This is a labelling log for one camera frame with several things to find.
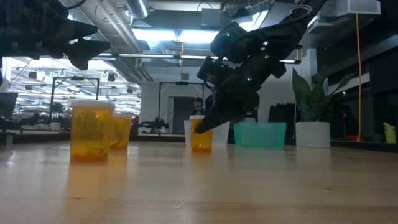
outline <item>potted plant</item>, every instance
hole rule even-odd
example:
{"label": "potted plant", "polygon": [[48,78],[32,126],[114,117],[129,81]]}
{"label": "potted plant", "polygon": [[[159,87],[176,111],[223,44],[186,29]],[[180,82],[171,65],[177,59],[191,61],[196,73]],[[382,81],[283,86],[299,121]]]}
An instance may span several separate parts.
{"label": "potted plant", "polygon": [[60,114],[65,111],[65,107],[61,103],[52,103],[50,105],[50,111],[54,115],[51,119],[50,128],[53,131],[61,130],[61,117]]}
{"label": "potted plant", "polygon": [[326,67],[318,74],[315,88],[310,85],[293,69],[293,91],[297,108],[301,112],[304,122],[297,122],[296,146],[300,147],[330,147],[330,125],[318,122],[323,110],[328,106],[336,90],[347,85],[352,75],[345,76],[337,87],[328,94],[329,82],[326,77]]}

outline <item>amber plastic container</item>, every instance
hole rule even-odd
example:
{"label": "amber plastic container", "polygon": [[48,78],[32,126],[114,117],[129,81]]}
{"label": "amber plastic container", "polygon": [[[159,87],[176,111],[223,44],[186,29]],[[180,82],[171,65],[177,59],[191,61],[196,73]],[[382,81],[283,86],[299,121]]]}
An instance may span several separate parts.
{"label": "amber plastic container", "polygon": [[213,142],[213,130],[209,130],[203,134],[195,132],[195,128],[205,118],[202,115],[189,117],[191,121],[191,149],[192,152],[211,152],[211,144]]}
{"label": "amber plastic container", "polygon": [[129,148],[131,115],[113,113],[111,151],[126,151]]}
{"label": "amber plastic container", "polygon": [[73,101],[70,162],[108,161],[114,105],[98,100]]}

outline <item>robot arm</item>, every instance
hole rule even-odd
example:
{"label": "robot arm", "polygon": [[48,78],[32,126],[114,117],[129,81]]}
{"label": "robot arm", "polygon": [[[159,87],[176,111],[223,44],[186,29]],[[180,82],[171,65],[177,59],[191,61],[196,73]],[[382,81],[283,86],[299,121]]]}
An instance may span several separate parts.
{"label": "robot arm", "polygon": [[[280,78],[285,72],[285,59],[297,48],[308,23],[327,0],[303,0],[280,23],[246,32],[237,23],[221,30],[211,43],[211,51],[218,60],[207,57],[198,72],[198,78],[214,87],[213,105],[205,119],[196,128],[204,133],[233,118],[242,117],[247,110],[259,104],[257,91],[273,74]],[[240,64],[235,68],[223,65],[226,57]]]}
{"label": "robot arm", "polygon": [[80,70],[88,61],[110,48],[109,42],[89,41],[96,26],[68,19],[69,9],[59,0],[0,0],[0,57],[42,55],[62,58],[67,55]]}

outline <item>desk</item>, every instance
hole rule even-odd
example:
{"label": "desk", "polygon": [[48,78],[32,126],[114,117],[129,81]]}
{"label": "desk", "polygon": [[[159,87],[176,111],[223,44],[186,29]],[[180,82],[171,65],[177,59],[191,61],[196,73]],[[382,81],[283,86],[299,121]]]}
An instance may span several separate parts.
{"label": "desk", "polygon": [[1,223],[398,223],[398,154],[132,142],[69,166],[68,142],[0,151]]}

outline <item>metal frame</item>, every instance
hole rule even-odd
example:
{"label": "metal frame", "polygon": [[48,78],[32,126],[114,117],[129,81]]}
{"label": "metal frame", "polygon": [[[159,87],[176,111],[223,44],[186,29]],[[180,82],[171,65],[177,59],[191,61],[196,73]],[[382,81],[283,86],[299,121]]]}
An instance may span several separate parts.
{"label": "metal frame", "polygon": [[[55,86],[55,81],[57,80],[62,80],[61,83],[59,83],[57,86]],[[85,77],[53,77],[52,78],[52,89],[51,89],[51,101],[50,105],[54,103],[54,93],[56,87],[58,87],[60,84],[62,84],[63,81],[65,80],[73,80],[73,81],[84,81],[84,80],[96,80],[97,81],[97,87],[96,87],[96,100],[98,100],[98,95],[100,93],[100,78],[85,78]],[[52,120],[52,111],[51,111],[51,106],[50,106],[50,115],[49,115],[50,121]]]}
{"label": "metal frame", "polygon": [[[112,57],[112,58],[150,58],[150,59],[177,59],[177,60],[204,60],[206,56],[203,55],[181,55],[181,54],[144,54],[144,53],[100,53],[98,58],[101,57]],[[217,56],[211,56],[212,59],[218,59]],[[301,64],[301,60],[297,59],[284,59],[280,62],[291,65]]]}
{"label": "metal frame", "polygon": [[[162,96],[162,85],[163,84],[174,84],[177,85],[176,82],[160,82],[159,83],[159,99],[158,99],[158,104],[157,104],[157,117],[160,116],[160,97]],[[201,85],[202,91],[201,91],[201,98],[204,102],[204,97],[205,97],[205,84],[204,83],[189,83],[188,85]]]}

